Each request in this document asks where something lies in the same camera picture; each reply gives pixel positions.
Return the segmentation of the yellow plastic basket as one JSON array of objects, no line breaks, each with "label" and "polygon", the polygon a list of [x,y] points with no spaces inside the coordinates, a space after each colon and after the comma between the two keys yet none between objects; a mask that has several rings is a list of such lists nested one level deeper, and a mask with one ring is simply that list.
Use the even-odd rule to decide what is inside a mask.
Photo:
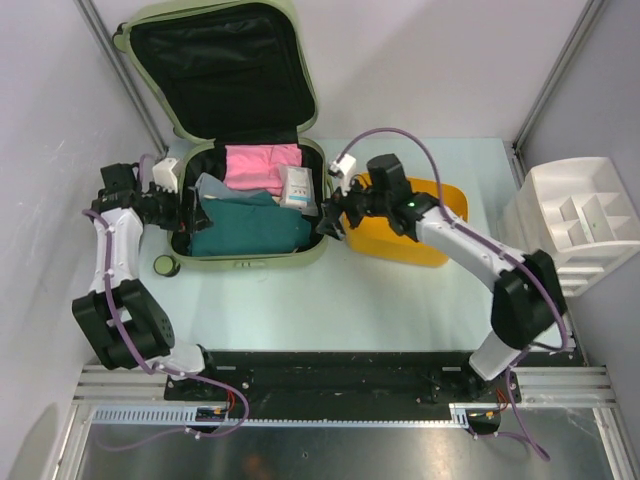
[{"label": "yellow plastic basket", "polygon": [[[438,195],[438,185],[435,180],[418,177],[408,177],[412,190],[417,193]],[[442,193],[445,206],[451,210],[453,216],[463,221],[469,219],[469,203],[465,193],[455,185],[443,183]],[[407,223],[407,232],[398,235],[389,223],[387,217],[365,216],[357,228],[350,228],[346,214],[342,217],[345,228],[345,241],[349,248],[356,253],[375,257],[382,260],[417,265],[428,268],[444,266],[449,257],[431,244],[425,244],[418,237],[418,227],[414,223],[411,227]]]}]

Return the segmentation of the teal garment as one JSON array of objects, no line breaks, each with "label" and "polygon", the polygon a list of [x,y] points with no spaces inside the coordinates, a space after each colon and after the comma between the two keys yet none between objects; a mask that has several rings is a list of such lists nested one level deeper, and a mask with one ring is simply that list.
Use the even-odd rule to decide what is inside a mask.
[{"label": "teal garment", "polygon": [[288,254],[309,243],[310,223],[267,193],[205,199],[202,208],[212,225],[193,234],[194,257]]}]

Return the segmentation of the green hard-shell suitcase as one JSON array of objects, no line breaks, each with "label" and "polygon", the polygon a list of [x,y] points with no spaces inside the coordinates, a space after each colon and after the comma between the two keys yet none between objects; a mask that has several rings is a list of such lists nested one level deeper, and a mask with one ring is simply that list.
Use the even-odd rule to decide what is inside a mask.
[{"label": "green hard-shell suitcase", "polygon": [[222,177],[228,145],[296,144],[312,170],[316,203],[328,197],[324,152],[302,135],[318,108],[292,2],[151,4],[121,23],[112,42],[175,135],[192,144],[180,193],[202,173]]}]

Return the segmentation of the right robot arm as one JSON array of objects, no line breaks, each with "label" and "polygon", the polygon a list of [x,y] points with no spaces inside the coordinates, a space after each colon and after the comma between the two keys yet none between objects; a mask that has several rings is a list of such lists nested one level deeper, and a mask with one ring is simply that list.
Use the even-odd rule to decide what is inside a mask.
[{"label": "right robot arm", "polygon": [[473,274],[492,293],[491,331],[461,368],[461,388],[473,401],[484,401],[497,389],[497,377],[556,326],[565,349],[563,316],[567,307],[551,256],[525,253],[471,228],[440,200],[412,189],[394,154],[367,164],[369,185],[360,183],[356,161],[345,154],[328,173],[338,186],[324,201],[317,230],[342,239],[366,217],[383,218],[398,236],[433,247]]}]

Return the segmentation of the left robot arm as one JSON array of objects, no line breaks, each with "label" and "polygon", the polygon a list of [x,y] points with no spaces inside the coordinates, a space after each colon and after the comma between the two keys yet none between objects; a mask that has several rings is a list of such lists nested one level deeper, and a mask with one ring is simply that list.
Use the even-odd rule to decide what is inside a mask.
[{"label": "left robot arm", "polygon": [[72,302],[72,314],[108,370],[141,368],[185,379],[197,398],[214,397],[220,374],[205,365],[201,347],[176,338],[169,317],[140,279],[139,252],[145,226],[195,233],[211,222],[199,204],[181,210],[182,161],[167,157],[143,179],[142,161],[101,170],[103,187],[84,210],[96,232],[96,266],[88,293]]}]

